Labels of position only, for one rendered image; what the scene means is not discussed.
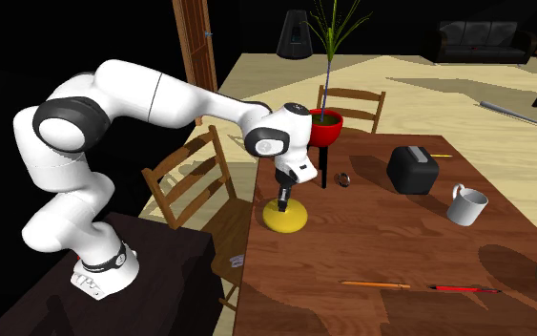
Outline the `white mug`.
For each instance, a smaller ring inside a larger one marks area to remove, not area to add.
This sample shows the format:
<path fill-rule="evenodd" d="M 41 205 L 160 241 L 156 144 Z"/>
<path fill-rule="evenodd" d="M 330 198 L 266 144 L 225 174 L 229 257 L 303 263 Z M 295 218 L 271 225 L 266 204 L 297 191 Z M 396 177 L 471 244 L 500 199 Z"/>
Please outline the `white mug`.
<path fill-rule="evenodd" d="M 448 219 L 461 226 L 471 225 L 488 205 L 488 198 L 481 192 L 456 183 L 452 190 L 452 202 L 446 211 Z"/>

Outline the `dark robot stand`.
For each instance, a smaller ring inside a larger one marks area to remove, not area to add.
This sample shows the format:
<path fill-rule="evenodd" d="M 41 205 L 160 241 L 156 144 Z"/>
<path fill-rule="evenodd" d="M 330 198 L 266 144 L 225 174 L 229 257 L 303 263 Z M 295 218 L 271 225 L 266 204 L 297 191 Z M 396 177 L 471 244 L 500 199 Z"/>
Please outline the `dark robot stand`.
<path fill-rule="evenodd" d="M 212 336 L 223 289 L 211 235 L 117 213 L 106 221 L 137 253 L 134 282 L 97 301 L 71 283 L 69 252 L 0 318 L 0 336 Z"/>

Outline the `orange pencil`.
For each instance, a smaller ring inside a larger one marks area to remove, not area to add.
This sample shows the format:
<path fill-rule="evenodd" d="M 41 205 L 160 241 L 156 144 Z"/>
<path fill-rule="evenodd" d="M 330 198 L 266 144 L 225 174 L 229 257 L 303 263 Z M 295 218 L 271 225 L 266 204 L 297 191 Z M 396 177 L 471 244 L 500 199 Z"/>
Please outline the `orange pencil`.
<path fill-rule="evenodd" d="M 406 283 L 382 283 L 382 282 L 365 282 L 365 281 L 349 281 L 349 280 L 341 280 L 339 281 L 339 283 L 345 284 L 345 285 L 378 287 L 378 288 L 400 288 L 400 289 L 411 288 L 411 285 L 406 284 Z"/>

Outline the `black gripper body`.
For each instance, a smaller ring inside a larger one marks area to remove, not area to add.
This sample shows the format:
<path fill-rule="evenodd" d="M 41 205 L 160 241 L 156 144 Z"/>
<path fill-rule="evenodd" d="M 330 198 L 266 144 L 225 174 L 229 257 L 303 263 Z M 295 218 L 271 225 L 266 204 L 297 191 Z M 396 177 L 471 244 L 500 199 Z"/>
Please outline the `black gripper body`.
<path fill-rule="evenodd" d="M 289 170 L 287 173 L 285 173 L 280 169 L 277 169 L 275 171 L 275 178 L 279 183 L 279 188 L 281 190 L 290 190 L 293 185 L 298 183 L 298 177 L 293 170 Z"/>

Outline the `red pen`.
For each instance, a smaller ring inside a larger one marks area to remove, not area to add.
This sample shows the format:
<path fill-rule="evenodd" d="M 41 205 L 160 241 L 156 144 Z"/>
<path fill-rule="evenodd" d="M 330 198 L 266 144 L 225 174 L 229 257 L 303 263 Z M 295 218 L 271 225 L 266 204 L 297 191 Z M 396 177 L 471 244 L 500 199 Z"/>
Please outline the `red pen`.
<path fill-rule="evenodd" d="M 431 285 L 428 288 L 433 290 L 442 291 L 460 291 L 460 292 L 484 292 L 484 293 L 501 293 L 502 290 L 495 288 L 481 288 L 481 287 L 467 287 L 467 286 L 454 286 L 454 285 Z"/>

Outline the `wooden door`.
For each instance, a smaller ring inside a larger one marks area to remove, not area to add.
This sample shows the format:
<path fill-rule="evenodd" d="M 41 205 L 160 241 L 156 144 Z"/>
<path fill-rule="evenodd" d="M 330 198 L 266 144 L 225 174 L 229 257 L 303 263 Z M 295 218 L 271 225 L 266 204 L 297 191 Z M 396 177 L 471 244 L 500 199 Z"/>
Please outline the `wooden door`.
<path fill-rule="evenodd" d="M 217 91 L 207 0 L 172 0 L 187 81 Z"/>

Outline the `grey baseball bat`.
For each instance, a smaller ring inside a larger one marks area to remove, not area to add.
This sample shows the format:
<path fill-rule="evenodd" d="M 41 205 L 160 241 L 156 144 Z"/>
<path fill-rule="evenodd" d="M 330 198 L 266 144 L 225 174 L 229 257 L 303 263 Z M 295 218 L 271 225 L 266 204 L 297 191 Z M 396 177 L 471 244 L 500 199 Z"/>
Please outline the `grey baseball bat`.
<path fill-rule="evenodd" d="M 519 119 L 522 119 L 524 121 L 528 121 L 528 122 L 531 122 L 531 123 L 534 123 L 534 124 L 537 125 L 537 120 L 535 120 L 533 118 L 530 118 L 530 117 L 527 117 L 527 116 L 524 116 L 524 115 L 520 115 L 520 114 L 515 113 L 515 112 L 513 112 L 513 111 L 511 111 L 509 109 L 506 109 L 506 108 L 503 108 L 501 106 L 492 104 L 490 102 L 481 101 L 481 102 L 479 102 L 479 105 L 484 107 L 484 108 L 487 108 L 487 109 L 490 109 L 492 111 L 495 111 L 497 113 L 501 113 L 501 114 L 508 115 L 508 116 L 513 116 L 513 117 L 516 117 L 516 118 L 519 118 Z"/>

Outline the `black cone-shaped appliance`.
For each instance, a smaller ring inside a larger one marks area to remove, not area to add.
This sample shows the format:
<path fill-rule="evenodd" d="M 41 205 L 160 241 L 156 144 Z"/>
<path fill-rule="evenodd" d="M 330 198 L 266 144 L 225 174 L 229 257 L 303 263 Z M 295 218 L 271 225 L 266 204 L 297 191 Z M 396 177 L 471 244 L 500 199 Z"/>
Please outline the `black cone-shaped appliance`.
<path fill-rule="evenodd" d="M 277 55 L 281 58 L 299 60 L 313 54 L 311 34 L 305 10 L 289 10 L 282 26 Z"/>

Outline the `red potted plant on stand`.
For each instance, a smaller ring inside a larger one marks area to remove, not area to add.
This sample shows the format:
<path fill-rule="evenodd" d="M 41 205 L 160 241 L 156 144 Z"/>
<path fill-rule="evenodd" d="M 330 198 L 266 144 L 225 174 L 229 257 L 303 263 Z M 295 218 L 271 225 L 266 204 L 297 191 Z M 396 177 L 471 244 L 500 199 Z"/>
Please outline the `red potted plant on stand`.
<path fill-rule="evenodd" d="M 338 2 L 339 0 L 333 0 L 331 17 L 327 18 L 321 0 L 315 0 L 317 12 L 310 12 L 310 15 L 314 18 L 317 26 L 314 27 L 310 22 L 306 21 L 308 27 L 319 37 L 327 60 L 325 84 L 319 93 L 319 109 L 312 114 L 312 132 L 307 146 L 307 148 L 317 147 L 319 149 L 318 168 L 322 188 L 325 188 L 327 184 L 328 147 L 338 138 L 342 127 L 342 117 L 336 113 L 327 113 L 325 107 L 333 58 L 341 42 L 372 15 L 372 12 L 366 14 L 347 29 L 346 26 L 361 0 L 353 0 L 353 4 L 347 14 L 337 14 Z"/>

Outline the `yellow dome-shaped object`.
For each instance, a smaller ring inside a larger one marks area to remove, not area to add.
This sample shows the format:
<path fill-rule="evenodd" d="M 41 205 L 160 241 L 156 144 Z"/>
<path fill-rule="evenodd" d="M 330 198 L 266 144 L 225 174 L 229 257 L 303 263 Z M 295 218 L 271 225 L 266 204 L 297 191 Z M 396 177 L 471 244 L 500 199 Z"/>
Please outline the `yellow dome-shaped object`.
<path fill-rule="evenodd" d="M 271 230 L 279 233 L 294 233 L 307 223 L 306 208 L 296 199 L 289 199 L 286 209 L 279 210 L 279 201 L 270 200 L 262 210 L 264 224 Z"/>

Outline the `black toaster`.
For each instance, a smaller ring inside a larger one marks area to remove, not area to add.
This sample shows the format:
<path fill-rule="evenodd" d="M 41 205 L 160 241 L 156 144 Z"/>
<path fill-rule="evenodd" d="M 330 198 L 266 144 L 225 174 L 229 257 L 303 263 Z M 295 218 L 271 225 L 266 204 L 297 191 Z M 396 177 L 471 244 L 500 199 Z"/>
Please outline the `black toaster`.
<path fill-rule="evenodd" d="M 437 161 L 423 146 L 395 148 L 386 167 L 395 190 L 404 195 L 427 195 L 439 172 Z"/>

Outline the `black sofa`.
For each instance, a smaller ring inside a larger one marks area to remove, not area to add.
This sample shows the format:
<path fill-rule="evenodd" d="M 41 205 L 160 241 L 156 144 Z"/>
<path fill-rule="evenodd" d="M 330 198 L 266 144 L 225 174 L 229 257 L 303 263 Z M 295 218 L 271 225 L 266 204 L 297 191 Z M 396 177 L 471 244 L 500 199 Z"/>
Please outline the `black sofa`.
<path fill-rule="evenodd" d="M 424 39 L 421 56 L 432 63 L 526 64 L 537 37 L 516 21 L 442 21 Z"/>

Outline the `wooden slat-back chair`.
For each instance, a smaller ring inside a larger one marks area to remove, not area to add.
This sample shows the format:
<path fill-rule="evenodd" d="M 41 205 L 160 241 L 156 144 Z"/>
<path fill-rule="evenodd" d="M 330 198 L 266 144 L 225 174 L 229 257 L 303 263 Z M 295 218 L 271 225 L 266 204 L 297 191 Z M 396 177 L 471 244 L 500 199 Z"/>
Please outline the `wooden slat-back chair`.
<path fill-rule="evenodd" d="M 215 154 L 199 163 L 171 191 L 163 193 L 160 188 L 161 179 L 176 168 L 178 164 L 209 143 L 214 146 Z M 220 177 L 206 186 L 176 216 L 171 209 L 172 203 L 215 167 L 220 169 Z M 220 188 L 224 187 L 226 189 L 228 199 L 202 227 L 202 230 L 211 234 L 213 238 L 216 250 L 215 258 L 212 262 L 213 273 L 232 285 L 226 296 L 219 298 L 218 301 L 222 305 L 236 310 L 237 307 L 230 303 L 230 299 L 236 289 L 241 286 L 243 256 L 247 246 L 253 204 L 237 196 L 219 141 L 217 128 L 214 125 L 209 126 L 206 133 L 195 137 L 168 155 L 154 169 L 143 169 L 142 175 L 165 221 L 174 230 L 186 223 Z"/>
<path fill-rule="evenodd" d="M 361 101 L 377 102 L 378 106 L 374 113 L 367 112 L 366 110 L 361 110 L 361 109 L 350 109 L 350 108 L 344 108 L 340 106 L 325 106 L 326 110 L 336 112 L 343 117 L 350 117 L 350 118 L 372 121 L 373 124 L 372 124 L 370 133 L 371 134 L 377 133 L 378 126 L 379 126 L 380 119 L 381 119 L 383 103 L 386 97 L 386 92 L 380 92 L 379 94 L 376 94 L 373 92 L 356 90 L 356 89 L 344 89 L 344 88 L 326 89 L 324 85 L 320 85 L 319 90 L 318 90 L 318 104 L 317 104 L 317 108 L 319 110 L 322 108 L 323 99 L 325 97 L 330 97 L 330 96 L 338 97 L 338 98 L 361 100 Z"/>

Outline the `wooden dining table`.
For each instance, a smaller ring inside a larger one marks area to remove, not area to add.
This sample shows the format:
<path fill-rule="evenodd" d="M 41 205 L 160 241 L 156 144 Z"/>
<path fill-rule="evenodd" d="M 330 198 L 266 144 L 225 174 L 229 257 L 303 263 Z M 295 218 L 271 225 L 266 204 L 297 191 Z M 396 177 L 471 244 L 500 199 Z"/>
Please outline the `wooden dining table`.
<path fill-rule="evenodd" d="M 427 195 L 399 194 L 386 174 L 400 146 L 453 156 L 434 157 L 440 172 Z M 274 163 L 259 162 L 233 336 L 537 336 L 537 227 L 443 137 L 347 129 L 330 147 L 328 172 L 347 174 L 349 185 L 296 185 L 309 219 L 281 234 L 262 221 L 279 187 Z M 446 216 L 456 183 L 488 198 L 469 226 Z"/>

